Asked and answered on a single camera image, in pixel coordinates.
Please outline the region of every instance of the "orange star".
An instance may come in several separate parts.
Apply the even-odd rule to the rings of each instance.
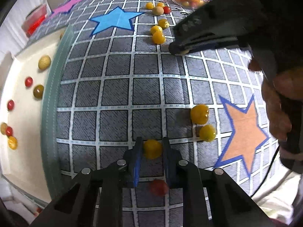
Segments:
[[[250,177],[255,151],[268,140],[268,136],[258,125],[254,97],[251,97],[246,109],[238,108],[223,97],[220,99],[229,118],[232,133],[215,167],[242,159]]]

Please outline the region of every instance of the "star with blue outline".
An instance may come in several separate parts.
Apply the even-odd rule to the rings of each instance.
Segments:
[[[251,97],[245,109],[237,107],[221,96],[220,99],[228,116],[232,133],[214,167],[242,159],[250,178],[255,152],[269,139],[258,125],[254,96]]]
[[[144,14],[145,12],[125,12],[119,6],[115,7],[108,14],[93,17],[90,20],[97,22],[98,25],[94,28],[91,35],[95,35],[111,27],[118,27],[125,30],[134,31],[134,26],[131,19]]]

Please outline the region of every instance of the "white tray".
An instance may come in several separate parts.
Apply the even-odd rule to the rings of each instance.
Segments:
[[[0,103],[0,123],[5,122],[13,128],[13,136],[18,148],[8,147],[8,138],[0,134],[0,163],[3,175],[15,186],[44,202],[51,197],[44,175],[41,145],[41,105],[35,99],[33,89],[36,85],[45,86],[49,68],[41,72],[38,61],[41,56],[49,55],[53,60],[64,28],[55,31],[19,53],[13,61],[7,76]],[[32,87],[26,88],[26,77],[32,77]],[[15,102],[14,110],[7,110],[7,102]]]

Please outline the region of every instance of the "white grid line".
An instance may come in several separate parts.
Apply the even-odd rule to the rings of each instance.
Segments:
[[[155,24],[158,24],[157,16],[154,16],[154,22]],[[158,57],[158,69],[159,69],[159,76],[163,76],[163,68],[162,68],[162,58],[161,58],[161,48],[160,45],[157,44],[157,57]],[[165,96],[164,96],[164,80],[163,77],[159,78],[159,85],[160,85],[160,100],[161,105],[165,104]],[[161,130],[162,130],[162,137],[167,136],[167,130],[166,130],[166,110],[165,108],[161,108]],[[164,207],[165,211],[165,227],[169,227],[169,193],[166,193],[164,195]]]
[[[137,5],[137,12],[140,10],[140,1],[138,1]],[[138,28],[138,21],[139,17],[137,16],[135,18],[134,22],[134,35],[137,35],[137,28]],[[131,65],[130,65],[130,78],[129,78],[129,84],[128,84],[128,103],[132,103],[132,96],[133,96],[133,73],[134,73],[134,52],[136,47],[136,37],[133,37],[132,45],[131,45]],[[132,141],[132,111],[129,111],[128,114],[128,141]],[[133,217],[134,217],[134,227],[139,227],[139,216],[137,212],[137,197],[136,197],[136,191],[135,189],[131,189],[131,203],[132,203],[132,211],[133,211]]]
[[[233,85],[238,85],[238,86],[243,86],[243,87],[248,87],[251,89],[258,89],[261,90],[260,86],[254,86],[252,87],[249,84],[244,84],[244,83],[240,83],[240,82],[236,82],[236,81],[228,81],[226,79],[212,79],[212,78],[206,78],[206,77],[196,77],[196,76],[185,76],[185,75],[175,75],[175,74],[136,74],[136,75],[113,75],[113,76],[104,76],[105,79],[122,79],[122,78],[159,78],[159,77],[163,77],[163,78],[178,78],[178,79],[192,79],[192,80],[201,80],[201,81],[211,81],[211,82],[217,82],[217,83],[224,83],[224,84],[233,84]],[[95,81],[95,80],[100,80],[102,78],[102,76],[100,77],[83,77],[83,78],[79,78],[79,81]],[[69,83],[75,83],[77,82],[77,79],[72,79],[72,80],[63,80],[61,81],[61,84],[69,84]]]
[[[92,14],[89,16],[88,20],[85,22],[85,24],[83,25],[82,29],[85,27],[85,25],[87,24],[87,22],[89,21],[89,19],[91,18]],[[80,36],[80,33],[78,34],[77,38],[75,39],[70,51],[69,51],[69,55],[67,57],[67,59],[70,57],[70,54],[73,50],[73,47],[75,46],[75,42],[76,40],[78,39],[78,37]],[[94,36],[92,37],[91,41],[89,42],[89,45],[86,49],[86,52],[85,52],[85,56],[83,58],[83,62],[81,64],[81,68],[80,68],[80,71],[79,71],[79,74],[78,74],[78,81],[75,83],[75,89],[74,89],[74,93],[73,93],[73,99],[72,99],[72,108],[71,108],[71,114],[70,114],[70,126],[69,126],[69,140],[71,141],[72,140],[72,131],[73,131],[73,125],[74,125],[74,108],[75,108],[75,104],[76,104],[76,97],[77,97],[77,91],[78,91],[78,85],[79,85],[79,79],[81,78],[81,74],[83,72],[83,69],[84,69],[84,64],[85,64],[85,61],[86,61],[86,57],[88,55],[88,52],[91,48],[91,45],[93,43],[93,39],[94,39]],[[96,156],[99,155],[99,159],[100,159],[100,152],[97,152],[96,151]],[[72,143],[70,142],[69,143],[69,159],[70,159],[70,168],[71,168],[71,172],[74,172],[74,165],[73,165],[73,157],[72,157]]]
[[[108,13],[109,8],[112,5],[112,2],[109,4],[109,6],[108,6],[108,8],[107,8],[107,10],[105,12],[105,14]],[[116,33],[116,28],[113,29],[112,36],[115,33]],[[107,48],[107,51],[106,51],[106,55],[105,55],[105,58],[104,58],[103,69],[102,69],[102,76],[105,76],[105,73],[106,73],[107,63],[108,63],[108,59],[109,59],[109,52],[110,52],[110,49],[112,47],[113,40],[114,39],[111,38],[110,41],[109,41],[109,45],[108,45],[108,48]],[[97,104],[98,106],[101,106],[102,94],[103,94],[103,88],[104,88],[104,81],[105,81],[105,79],[101,77],[100,88],[99,88],[99,95],[98,95],[98,104]],[[97,114],[96,114],[96,131],[95,131],[95,133],[96,133],[96,141],[99,141],[100,140],[100,110],[97,110]],[[97,156],[97,169],[98,168],[100,169],[102,165],[101,165],[101,157],[100,157],[100,147],[99,147],[99,144],[96,144],[96,156]]]
[[[219,112],[218,112],[218,105],[217,105],[217,101],[216,101],[216,94],[215,94],[215,91],[214,91],[214,87],[213,87],[213,80],[211,79],[211,75],[210,75],[210,72],[209,72],[209,69],[208,69],[208,65],[206,63],[206,59],[204,58],[204,53],[203,51],[201,51],[201,56],[203,58],[203,63],[204,63],[204,67],[205,67],[205,71],[206,71],[206,74],[207,74],[207,81],[209,82],[209,87],[210,87],[210,91],[211,91],[211,95],[212,95],[212,99],[213,99],[213,108],[214,108],[214,111],[215,111],[215,118],[216,118],[216,122],[217,122],[217,127],[216,127],[216,131],[217,131],[217,135],[216,135],[216,138],[218,139],[218,156],[221,155],[221,152],[222,152],[222,146],[221,146],[221,137],[220,137],[220,119],[219,119]]]

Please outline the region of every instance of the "grid mat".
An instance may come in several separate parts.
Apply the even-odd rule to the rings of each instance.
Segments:
[[[180,11],[167,16],[146,13],[136,17],[132,19],[134,32],[109,28],[90,36],[96,23],[89,18],[106,14],[116,6],[125,11],[146,11],[146,2],[159,1],[84,0],[70,13],[42,24],[31,37],[29,43],[68,23],[75,31],[57,108],[57,143],[65,184],[84,167],[105,168],[122,158],[137,136],[144,140],[168,136],[184,159],[212,169],[231,135],[219,95],[241,108],[247,107],[254,95],[259,125],[270,134],[261,96],[263,76],[248,71],[249,52],[219,49],[185,56],[169,54],[168,45],[174,39],[172,29],[184,19]],[[179,7],[171,0],[161,1],[172,10]],[[171,25],[164,30],[166,43],[154,45],[149,30],[162,18]],[[209,106],[208,123],[218,132],[211,143],[199,140],[199,127],[190,121],[190,108],[199,103]],[[277,140],[270,136],[256,151],[250,179],[241,160],[223,168],[252,194],[277,146]],[[276,159],[270,177],[279,166]],[[182,226],[182,190],[172,189],[164,197],[153,197],[148,182],[156,178],[165,179],[162,158],[143,159],[138,187],[123,189],[123,226]],[[206,202],[209,206],[207,192]]]

